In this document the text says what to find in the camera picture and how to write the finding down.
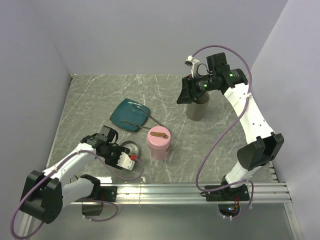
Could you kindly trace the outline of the pink round lid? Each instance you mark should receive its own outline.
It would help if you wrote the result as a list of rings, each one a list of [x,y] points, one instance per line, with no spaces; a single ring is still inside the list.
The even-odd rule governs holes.
[[[171,142],[171,133],[163,126],[152,127],[147,133],[147,142],[153,147],[165,147]]]

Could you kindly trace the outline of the grey round lid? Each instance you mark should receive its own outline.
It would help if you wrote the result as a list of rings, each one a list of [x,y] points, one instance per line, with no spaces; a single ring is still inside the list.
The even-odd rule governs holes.
[[[138,145],[135,142],[128,140],[121,143],[120,146],[127,149],[124,152],[127,153],[128,155],[130,156],[135,155],[135,158],[139,156],[140,151],[139,151]]]

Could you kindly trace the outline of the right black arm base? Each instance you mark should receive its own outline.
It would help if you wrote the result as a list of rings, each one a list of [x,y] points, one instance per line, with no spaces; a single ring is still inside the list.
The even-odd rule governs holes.
[[[218,202],[218,211],[223,218],[233,219],[241,213],[241,201],[250,201],[251,196],[247,186],[231,188],[227,187],[221,190],[213,192],[202,191],[200,193],[202,197],[205,197],[207,202]]]

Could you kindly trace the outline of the metal tongs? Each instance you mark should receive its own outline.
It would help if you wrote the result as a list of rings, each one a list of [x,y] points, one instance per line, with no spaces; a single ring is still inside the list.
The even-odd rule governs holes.
[[[160,123],[158,120],[152,117],[149,111],[145,111],[142,105],[133,102],[130,105],[130,109],[126,110],[124,112],[124,115],[120,118],[120,122],[122,124],[135,127],[135,132],[138,129],[150,130],[150,127],[145,126],[145,123],[148,119],[153,120],[158,126],[165,127],[164,124]]]

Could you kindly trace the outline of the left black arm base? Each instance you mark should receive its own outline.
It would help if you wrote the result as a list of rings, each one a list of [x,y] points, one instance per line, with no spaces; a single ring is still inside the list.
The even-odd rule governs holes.
[[[87,196],[81,199],[83,202],[81,206],[81,212],[84,216],[100,216],[104,207],[107,205],[104,202],[114,203],[117,197],[117,186],[102,186],[97,191],[97,194],[93,196]]]

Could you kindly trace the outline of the pink cylindrical container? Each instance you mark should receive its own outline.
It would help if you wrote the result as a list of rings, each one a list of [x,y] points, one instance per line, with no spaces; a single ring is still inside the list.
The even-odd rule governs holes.
[[[154,147],[154,146],[150,145],[148,142],[147,142],[147,144],[149,147],[150,156],[153,159],[164,160],[170,153],[171,141],[169,144],[167,144],[166,146],[163,146],[163,147]]]

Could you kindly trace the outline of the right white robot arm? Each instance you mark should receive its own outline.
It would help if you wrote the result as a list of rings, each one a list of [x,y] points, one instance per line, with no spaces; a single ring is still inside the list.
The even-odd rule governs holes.
[[[268,125],[251,93],[251,81],[239,69],[231,69],[225,53],[206,58],[207,74],[198,73],[200,61],[190,55],[185,64],[191,74],[182,78],[177,104],[191,104],[210,91],[220,91],[231,104],[245,134],[247,144],[237,151],[237,163],[224,177],[226,184],[220,189],[222,197],[232,200],[238,187],[245,184],[262,166],[272,161],[280,151],[284,137]]]

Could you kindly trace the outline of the teal square plate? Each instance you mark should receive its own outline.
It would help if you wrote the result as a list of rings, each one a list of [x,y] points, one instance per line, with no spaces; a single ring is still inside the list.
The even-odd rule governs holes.
[[[144,125],[148,116],[143,110],[148,114],[151,112],[147,106],[132,99],[125,98],[113,111],[109,119],[114,125],[123,130],[137,132],[139,130],[138,126],[124,123],[124,121],[139,126]]]

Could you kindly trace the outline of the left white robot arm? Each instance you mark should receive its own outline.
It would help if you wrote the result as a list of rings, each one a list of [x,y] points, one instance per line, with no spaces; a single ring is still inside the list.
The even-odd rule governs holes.
[[[98,178],[84,174],[74,182],[70,179],[94,160],[108,167],[131,171],[135,162],[130,149],[117,144],[118,137],[116,130],[104,125],[100,132],[85,136],[58,163],[42,172],[32,171],[26,178],[19,210],[50,224],[64,207],[79,199],[107,200]]]

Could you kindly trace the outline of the grey cylindrical container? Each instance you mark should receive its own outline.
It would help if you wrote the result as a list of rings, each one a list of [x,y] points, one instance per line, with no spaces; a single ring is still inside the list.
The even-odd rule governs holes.
[[[210,100],[209,94],[204,93],[199,99],[187,104],[186,116],[192,121],[200,121],[204,118]]]

